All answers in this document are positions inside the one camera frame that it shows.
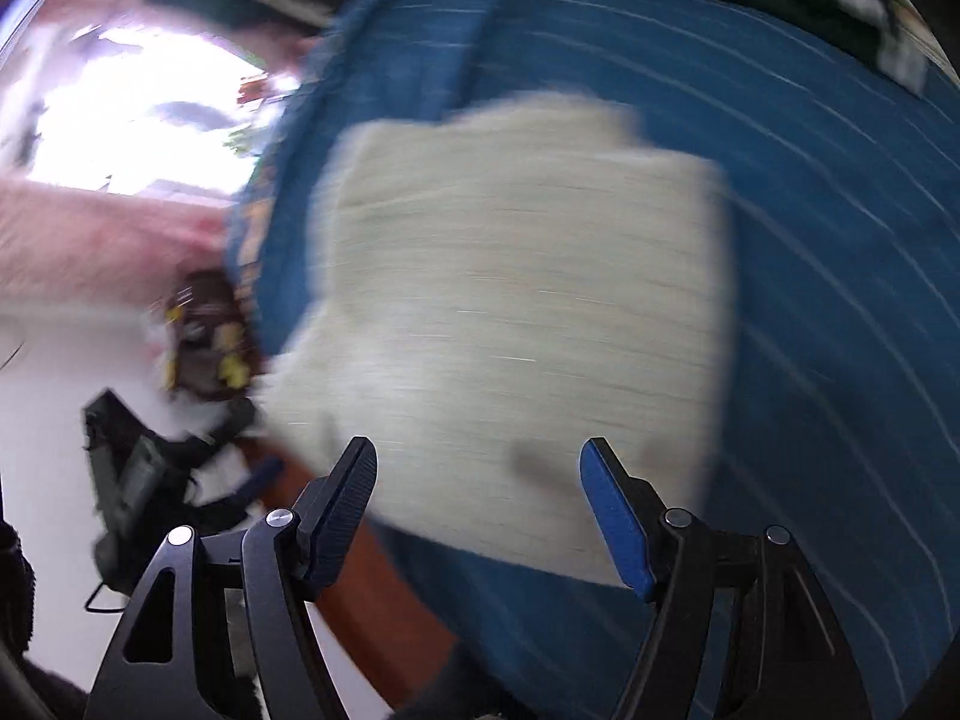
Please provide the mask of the blue striped bed sheet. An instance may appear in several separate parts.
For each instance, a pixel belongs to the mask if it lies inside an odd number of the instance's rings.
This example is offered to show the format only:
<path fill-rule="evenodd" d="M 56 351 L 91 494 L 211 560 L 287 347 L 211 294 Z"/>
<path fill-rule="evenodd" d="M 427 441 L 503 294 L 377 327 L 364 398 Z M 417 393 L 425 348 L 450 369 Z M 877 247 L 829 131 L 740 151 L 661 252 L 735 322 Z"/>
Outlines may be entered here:
<path fill-rule="evenodd" d="M 316 302 L 313 198 L 338 138 L 517 94 L 618 104 L 716 163 L 736 283 L 704 495 L 718 530 L 797 539 L 877 718 L 958 634 L 958 85 L 916 96 L 718 0 L 352 0 L 320 39 L 231 221 L 228 265 L 273 361 Z M 398 573 L 539 718 L 605 718 L 651 610 L 371 517 Z"/>

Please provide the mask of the pink floral curtain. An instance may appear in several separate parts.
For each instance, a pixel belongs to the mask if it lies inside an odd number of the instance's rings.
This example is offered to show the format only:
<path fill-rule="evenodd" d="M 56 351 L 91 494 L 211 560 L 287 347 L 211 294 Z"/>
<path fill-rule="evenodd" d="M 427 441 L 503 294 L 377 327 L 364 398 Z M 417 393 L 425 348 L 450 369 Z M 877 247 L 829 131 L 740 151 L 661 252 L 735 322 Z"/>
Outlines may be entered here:
<path fill-rule="evenodd" d="M 223 265 L 228 211 L 178 200 L 2 182 L 2 296 L 145 307 Z"/>

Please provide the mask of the brown patterned bag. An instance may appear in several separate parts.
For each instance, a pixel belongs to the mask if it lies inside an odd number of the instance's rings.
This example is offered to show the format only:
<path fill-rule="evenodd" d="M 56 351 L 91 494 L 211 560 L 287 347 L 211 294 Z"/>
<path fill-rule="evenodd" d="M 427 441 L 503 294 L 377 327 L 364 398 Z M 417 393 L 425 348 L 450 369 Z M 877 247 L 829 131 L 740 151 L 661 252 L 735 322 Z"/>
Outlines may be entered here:
<path fill-rule="evenodd" d="M 163 319 L 163 385 L 168 392 L 200 401 L 226 401 L 247 392 L 256 353 L 223 270 L 185 273 L 167 298 Z"/>

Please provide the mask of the cream tweed jacket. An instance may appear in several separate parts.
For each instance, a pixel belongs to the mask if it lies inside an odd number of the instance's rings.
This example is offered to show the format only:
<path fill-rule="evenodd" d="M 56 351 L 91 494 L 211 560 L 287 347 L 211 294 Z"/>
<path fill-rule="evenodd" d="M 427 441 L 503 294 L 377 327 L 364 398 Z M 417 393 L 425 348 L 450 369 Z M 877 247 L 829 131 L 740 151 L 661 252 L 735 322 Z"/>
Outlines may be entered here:
<path fill-rule="evenodd" d="M 612 585 L 579 483 L 603 437 L 697 507 L 732 359 L 727 182 L 623 106 L 517 94 L 441 124 L 348 128 L 314 193 L 316 302 L 257 392 L 328 472 L 379 457 L 379 522 Z"/>

